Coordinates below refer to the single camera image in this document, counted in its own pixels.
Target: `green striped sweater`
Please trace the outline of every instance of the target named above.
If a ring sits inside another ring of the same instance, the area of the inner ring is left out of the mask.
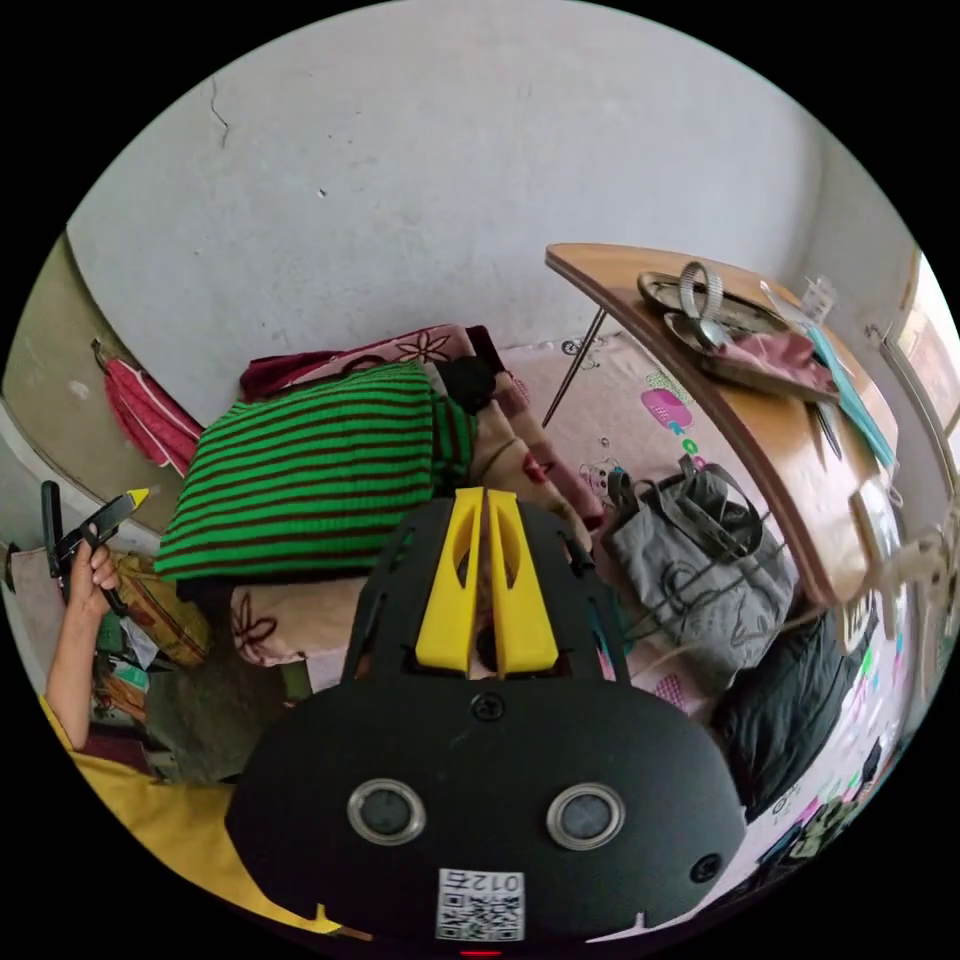
[[[204,431],[155,569],[175,580],[369,570],[415,507],[466,479],[476,420],[395,363]]]

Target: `screw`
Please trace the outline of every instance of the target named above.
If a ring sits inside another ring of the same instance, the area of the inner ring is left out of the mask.
[[[690,879],[694,883],[707,883],[720,872],[722,864],[723,860],[719,853],[708,853],[693,865]]]
[[[503,716],[503,701],[495,693],[481,693],[474,697],[471,707],[478,720],[499,720]]]

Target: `sensor eye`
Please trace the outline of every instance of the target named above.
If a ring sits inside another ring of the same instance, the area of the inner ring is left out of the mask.
[[[581,783],[550,804],[547,832],[567,850],[595,850],[619,833],[624,814],[623,801],[609,787]]]
[[[423,831],[427,816],[416,792],[399,780],[360,784],[347,801],[350,826],[370,843],[385,847],[409,843]]]

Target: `handbag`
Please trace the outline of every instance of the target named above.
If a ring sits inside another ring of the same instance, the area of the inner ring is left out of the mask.
[[[795,576],[740,485],[718,464],[680,473],[638,499],[616,477],[618,514],[604,545],[648,614],[650,631],[682,645],[709,695],[760,662],[793,603]],[[743,503],[730,500],[731,491]]]

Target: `person's hand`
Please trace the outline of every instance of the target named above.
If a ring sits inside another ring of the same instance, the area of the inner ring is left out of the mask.
[[[90,530],[97,532],[93,524]],[[106,547],[92,551],[90,544],[83,540],[77,548],[70,571],[68,615],[99,623],[110,610],[103,591],[116,590],[118,586],[120,578],[113,567],[110,551]]]

